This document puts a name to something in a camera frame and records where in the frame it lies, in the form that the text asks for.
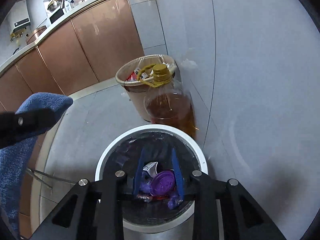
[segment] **trash can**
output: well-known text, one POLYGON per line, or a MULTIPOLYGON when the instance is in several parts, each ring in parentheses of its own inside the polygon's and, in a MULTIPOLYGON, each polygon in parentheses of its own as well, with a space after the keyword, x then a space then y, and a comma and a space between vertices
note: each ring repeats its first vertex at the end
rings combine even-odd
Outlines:
MULTIPOLYGON (((143 99, 150 87, 143 84, 141 81, 127 81, 127 79, 136 68, 142 69, 144 66, 150 64, 162 63, 169 64, 168 69, 171 75, 174 76, 177 65, 174 59, 167 55, 149 55, 136 58, 123 65, 116 73, 116 81, 124 87, 140 116, 149 122, 151 120, 144 108, 143 99)), ((145 81, 152 82, 153 77, 147 78, 145 81)))
MULTIPOLYGON (((106 148, 97 165, 95 180, 101 180, 105 166, 127 173, 127 186, 132 188, 136 169, 143 148, 147 148, 145 162, 157 161, 163 170, 171 170, 171 149, 175 148, 179 160, 183 183, 190 183, 193 170, 208 173, 207 162, 198 144, 183 131, 161 124, 149 124, 133 128, 106 148)), ((152 201, 122 203, 123 226, 140 233, 159 233, 175 228, 188 220, 194 213, 194 202, 183 201, 170 210, 165 202, 152 201)))

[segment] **purple plastic bag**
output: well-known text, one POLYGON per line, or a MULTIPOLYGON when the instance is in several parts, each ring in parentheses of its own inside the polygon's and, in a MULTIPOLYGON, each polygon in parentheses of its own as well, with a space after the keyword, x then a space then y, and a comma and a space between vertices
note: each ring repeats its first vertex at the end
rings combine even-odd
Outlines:
POLYGON ((140 182, 140 191, 144 194, 150 194, 151 192, 151 181, 152 178, 149 176, 148 172, 143 171, 140 182))
POLYGON ((167 203, 167 206, 170 210, 177 208, 183 202, 182 198, 179 197, 177 189, 169 193, 170 200, 167 203))

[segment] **metal screw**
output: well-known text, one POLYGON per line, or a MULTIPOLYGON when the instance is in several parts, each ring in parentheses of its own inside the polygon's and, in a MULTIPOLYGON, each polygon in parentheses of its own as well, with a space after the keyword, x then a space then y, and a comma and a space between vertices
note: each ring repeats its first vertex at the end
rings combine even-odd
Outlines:
POLYGON ((237 186, 239 182, 238 182, 236 179, 230 179, 230 180, 229 180, 229 183, 230 183, 230 185, 232 185, 232 186, 237 186))
POLYGON ((22 117, 19 117, 18 119, 18 125, 22 126, 23 124, 23 118, 22 117))
POLYGON ((202 172, 201 171, 198 171, 198 170, 195 170, 192 172, 192 175, 195 176, 195 177, 199 177, 202 175, 202 172))
POLYGON ((124 171, 116 171, 117 177, 122 177, 124 175, 124 171))
POLYGON ((79 180, 79 185, 80 186, 85 186, 85 185, 87 185, 88 184, 88 180, 87 179, 81 179, 81 180, 79 180))

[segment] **copper pot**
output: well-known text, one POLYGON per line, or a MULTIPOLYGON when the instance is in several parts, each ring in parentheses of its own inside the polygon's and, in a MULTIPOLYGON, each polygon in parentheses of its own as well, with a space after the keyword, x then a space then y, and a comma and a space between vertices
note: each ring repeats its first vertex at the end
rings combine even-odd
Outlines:
POLYGON ((47 29, 47 26, 41 26, 36 28, 30 35, 30 37, 27 39, 26 43, 27 45, 34 42, 41 33, 43 33, 47 29))

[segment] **kitchen counter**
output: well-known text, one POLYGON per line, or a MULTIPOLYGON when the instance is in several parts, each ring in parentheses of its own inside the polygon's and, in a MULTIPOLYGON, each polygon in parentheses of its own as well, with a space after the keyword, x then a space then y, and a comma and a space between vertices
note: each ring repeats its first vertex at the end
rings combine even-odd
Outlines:
POLYGON ((128 0, 87 0, 0 66, 0 112, 38 92, 69 96, 143 55, 128 0))
POLYGON ((89 8, 95 6, 98 3, 103 2, 104 0, 86 0, 80 3, 78 6, 72 8, 68 13, 61 16, 58 20, 56 20, 53 24, 51 24, 34 42, 25 46, 21 50, 17 51, 14 55, 12 55, 9 59, 7 59, 0 66, 0 77, 4 72, 8 70, 16 61, 22 58, 24 55, 28 54, 29 51, 34 49, 37 45, 43 42, 51 33, 57 30, 60 26, 64 25, 68 20, 76 17, 81 14, 83 11, 88 10, 89 8))

